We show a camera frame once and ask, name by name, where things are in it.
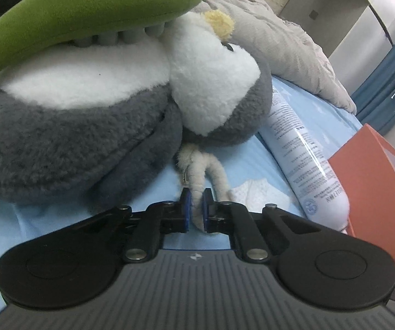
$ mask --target yellow plush tuft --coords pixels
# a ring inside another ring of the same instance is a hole
[[[226,42],[230,39],[234,31],[234,20],[230,16],[220,10],[207,11],[203,15],[221,41]]]

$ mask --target screw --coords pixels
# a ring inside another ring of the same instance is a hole
[[[252,260],[264,260],[268,257],[268,252],[264,249],[253,248],[247,251],[246,255]]]
[[[131,248],[126,252],[126,258],[130,260],[142,260],[147,257],[147,253],[139,248]]]

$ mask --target blue circular logo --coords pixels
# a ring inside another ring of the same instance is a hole
[[[317,203],[311,198],[305,200],[303,206],[304,206],[304,211],[306,211],[307,215],[313,216],[315,213],[317,213],[318,210]]]

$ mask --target white plush fur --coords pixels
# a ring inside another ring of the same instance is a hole
[[[109,106],[168,82],[164,47],[151,37],[127,45],[50,47],[0,73],[0,88],[52,109]]]
[[[166,28],[162,40],[171,63],[173,98],[183,123],[207,136],[222,126],[260,77],[244,49],[224,47],[202,15],[189,12]]]

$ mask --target gray blanket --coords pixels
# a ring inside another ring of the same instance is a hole
[[[209,9],[221,9],[236,21],[233,38],[259,48],[275,76],[356,114],[321,48],[299,26],[277,17],[264,0],[204,0],[194,11]]]

